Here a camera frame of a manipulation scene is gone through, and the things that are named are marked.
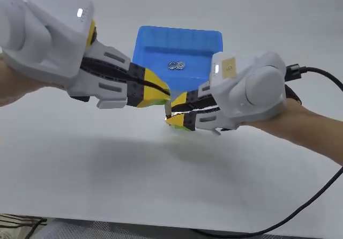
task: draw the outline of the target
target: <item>beige sticker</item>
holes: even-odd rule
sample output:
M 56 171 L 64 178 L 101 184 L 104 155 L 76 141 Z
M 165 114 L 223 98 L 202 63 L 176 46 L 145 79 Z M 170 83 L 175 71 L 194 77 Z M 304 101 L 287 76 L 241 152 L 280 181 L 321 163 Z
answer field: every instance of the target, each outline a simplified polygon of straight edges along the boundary
M 237 76 L 236 58 L 227 58 L 221 62 L 223 79 L 234 78 Z

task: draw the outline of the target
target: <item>white plastic housing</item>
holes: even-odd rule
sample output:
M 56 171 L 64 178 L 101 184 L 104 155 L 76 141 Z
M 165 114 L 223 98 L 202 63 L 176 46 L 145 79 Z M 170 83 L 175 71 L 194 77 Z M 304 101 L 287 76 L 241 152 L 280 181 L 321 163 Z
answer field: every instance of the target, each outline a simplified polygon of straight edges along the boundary
M 23 46 L 3 47 L 5 60 L 28 77 L 71 85 L 80 69 L 93 14 L 89 0 L 28 0 L 25 15 L 16 15 L 25 21 Z
M 25 3 L 0 0 L 0 47 L 19 50 L 25 39 Z
M 232 66 L 223 66 L 228 59 Z M 273 52 L 217 53 L 212 58 L 210 90 L 231 123 L 263 120 L 280 113 L 286 104 L 285 74 L 286 65 Z

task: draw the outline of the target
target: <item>blue plastic tray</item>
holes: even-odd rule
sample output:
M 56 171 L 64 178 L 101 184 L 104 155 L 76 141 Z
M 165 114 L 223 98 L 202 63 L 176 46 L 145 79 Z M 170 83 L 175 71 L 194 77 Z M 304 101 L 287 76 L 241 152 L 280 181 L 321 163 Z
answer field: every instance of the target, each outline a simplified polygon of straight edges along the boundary
M 217 31 L 142 26 L 132 61 L 151 69 L 172 91 L 183 92 L 208 81 L 212 55 L 222 50 Z M 170 62 L 184 62 L 185 67 L 171 70 Z

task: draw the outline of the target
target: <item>white light indicator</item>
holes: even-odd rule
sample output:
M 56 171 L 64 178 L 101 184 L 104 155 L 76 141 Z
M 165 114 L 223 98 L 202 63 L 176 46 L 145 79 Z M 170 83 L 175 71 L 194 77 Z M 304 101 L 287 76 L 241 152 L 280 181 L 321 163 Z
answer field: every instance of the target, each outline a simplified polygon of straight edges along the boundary
M 78 11 L 77 11 L 77 17 L 78 18 L 80 18 L 80 17 L 82 17 L 82 14 L 84 13 L 84 10 L 83 9 L 79 9 Z

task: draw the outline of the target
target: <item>white table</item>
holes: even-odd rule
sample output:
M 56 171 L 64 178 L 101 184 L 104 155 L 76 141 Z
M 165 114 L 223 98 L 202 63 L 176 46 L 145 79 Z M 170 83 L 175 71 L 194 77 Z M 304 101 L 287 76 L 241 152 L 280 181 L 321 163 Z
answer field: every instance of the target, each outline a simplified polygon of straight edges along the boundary
M 272 49 L 343 78 L 343 0 L 94 0 L 99 39 L 132 55 L 141 25 L 213 29 L 226 51 Z M 290 84 L 342 118 L 325 78 Z M 252 232 L 285 218 L 339 169 L 251 128 L 175 131 L 163 107 L 98 110 L 42 89 L 0 109 L 0 213 Z M 341 238 L 343 180 L 274 233 Z

